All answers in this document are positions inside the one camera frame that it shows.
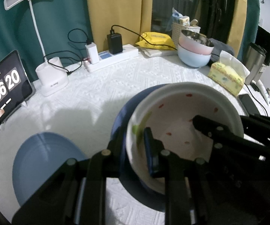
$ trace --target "yellow wet wipes package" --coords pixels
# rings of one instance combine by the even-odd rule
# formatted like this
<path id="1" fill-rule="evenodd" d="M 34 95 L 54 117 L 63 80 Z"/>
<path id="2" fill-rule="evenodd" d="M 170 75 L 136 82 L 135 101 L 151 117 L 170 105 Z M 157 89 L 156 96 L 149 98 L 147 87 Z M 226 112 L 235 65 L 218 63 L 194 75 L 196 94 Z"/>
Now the yellow wet wipes package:
<path id="1" fill-rule="evenodd" d="M 175 45 L 169 35 L 158 33 L 158 32 L 145 32 L 141 34 L 141 36 L 152 44 L 168 45 L 175 48 Z M 174 50 L 173 48 L 168 47 L 168 46 L 153 46 L 147 43 L 141 37 L 139 37 L 139 42 L 137 42 L 136 45 L 145 47 L 145 48 L 158 49 L 158 50 Z"/>

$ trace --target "white power strip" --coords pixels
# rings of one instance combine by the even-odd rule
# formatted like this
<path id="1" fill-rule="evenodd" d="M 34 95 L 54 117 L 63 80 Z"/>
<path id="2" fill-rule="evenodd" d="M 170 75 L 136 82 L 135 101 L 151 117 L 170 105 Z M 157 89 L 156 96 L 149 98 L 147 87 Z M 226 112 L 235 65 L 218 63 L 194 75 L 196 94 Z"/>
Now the white power strip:
<path id="1" fill-rule="evenodd" d="M 84 66 L 88 72 L 92 73 L 104 67 L 138 56 L 138 49 L 130 44 L 123 46 L 122 49 L 123 51 L 121 53 L 115 55 L 112 55 L 109 51 L 100 52 L 98 54 L 100 58 L 98 63 L 91 64 L 90 62 L 85 62 Z"/>

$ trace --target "table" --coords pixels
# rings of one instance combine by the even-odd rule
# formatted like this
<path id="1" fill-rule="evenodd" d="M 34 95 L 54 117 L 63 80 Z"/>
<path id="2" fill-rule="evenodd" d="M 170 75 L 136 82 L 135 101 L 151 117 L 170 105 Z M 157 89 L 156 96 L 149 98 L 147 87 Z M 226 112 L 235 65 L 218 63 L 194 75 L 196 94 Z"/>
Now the table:
<path id="1" fill-rule="evenodd" d="M 121 107 L 136 93 L 151 86 L 197 82 L 223 93 L 240 115 L 242 108 L 220 85 L 207 77 L 209 67 L 191 69 L 178 56 L 138 57 L 88 73 L 83 67 L 69 76 L 69 84 L 49 97 L 39 91 L 19 108 L 0 130 L 0 211 L 11 221 L 19 209 L 12 185 L 13 161 L 21 144 L 41 131 L 59 133 L 73 141 L 87 157 L 106 148 L 112 124 Z M 34 82 L 40 89 L 40 82 Z M 260 93 L 253 95 L 269 107 Z M 241 94 L 249 92 L 242 89 Z M 262 107 L 255 102 L 261 114 Z M 164 213 L 136 201 L 117 178 L 108 178 L 106 187 L 106 224 L 164 224 Z"/>

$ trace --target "black monitor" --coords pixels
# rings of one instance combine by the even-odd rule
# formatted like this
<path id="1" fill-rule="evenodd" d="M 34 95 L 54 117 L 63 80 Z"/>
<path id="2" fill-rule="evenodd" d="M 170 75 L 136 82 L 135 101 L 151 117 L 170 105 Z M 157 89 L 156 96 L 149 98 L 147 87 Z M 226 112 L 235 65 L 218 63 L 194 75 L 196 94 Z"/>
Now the black monitor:
<path id="1" fill-rule="evenodd" d="M 258 26 L 257 36 L 256 36 L 256 45 L 264 48 L 267 53 L 264 60 L 264 64 L 270 65 L 270 33 L 263 29 L 261 26 Z"/>
<path id="2" fill-rule="evenodd" d="M 0 125 L 33 94 L 18 51 L 0 62 Z"/>

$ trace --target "tablet screen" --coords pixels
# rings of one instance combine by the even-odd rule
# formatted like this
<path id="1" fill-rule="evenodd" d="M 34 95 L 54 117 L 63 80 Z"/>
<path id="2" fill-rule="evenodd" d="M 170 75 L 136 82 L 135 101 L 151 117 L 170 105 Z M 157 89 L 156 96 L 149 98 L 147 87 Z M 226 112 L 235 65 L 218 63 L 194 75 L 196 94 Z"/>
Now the tablet screen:
<path id="1" fill-rule="evenodd" d="M 0 124 L 33 92 L 18 51 L 0 62 Z"/>

